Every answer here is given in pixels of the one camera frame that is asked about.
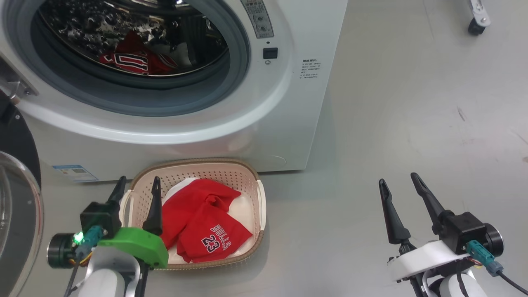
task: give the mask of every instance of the concrete floor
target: concrete floor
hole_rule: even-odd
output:
[[[262,177],[260,249],[236,266],[153,272],[146,296],[412,296],[389,279],[398,247],[387,242],[377,182],[422,245],[435,236],[413,171],[446,208],[497,227],[504,273],[528,286],[528,4],[487,1],[493,24],[475,38],[464,2],[351,1],[308,168]],[[63,294],[70,271],[47,266],[47,242],[78,230],[78,213],[113,188],[72,184],[47,166],[42,175],[44,239],[22,297]],[[476,276],[488,296],[520,296]]]

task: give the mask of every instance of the laundry basket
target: laundry basket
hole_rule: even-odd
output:
[[[124,227],[141,228],[147,218],[152,201],[154,177],[161,179],[162,197],[186,178],[210,179],[239,192],[228,214],[242,223],[253,236],[226,259],[203,263],[187,263],[171,248],[167,270],[187,270],[229,265],[249,258],[260,246],[266,226],[266,195],[258,174],[244,162],[232,159],[182,160],[150,167],[133,181],[123,199],[119,218]]]

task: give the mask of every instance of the green led light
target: green led light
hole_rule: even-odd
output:
[[[73,241],[75,242],[75,244],[81,243],[83,238],[84,238],[84,234],[82,232],[79,232],[73,235]]]

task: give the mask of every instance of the red clothing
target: red clothing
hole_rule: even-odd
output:
[[[167,249],[176,244],[178,235],[204,203],[217,207],[227,215],[229,205],[238,196],[239,191],[213,180],[195,180],[182,188],[162,207],[163,233],[160,237]]]
[[[225,259],[251,237],[251,233],[225,211],[205,203],[178,237],[176,249],[186,262]]]
[[[117,45],[115,52],[99,56],[99,61],[144,75],[164,74],[178,68],[171,57],[148,49],[134,31],[127,33],[125,39]]]

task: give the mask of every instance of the green 3d-printed part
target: green 3d-printed part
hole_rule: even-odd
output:
[[[167,268],[168,252],[162,239],[143,229],[121,228],[112,239],[103,239],[99,246],[112,246],[138,259],[152,268]]]

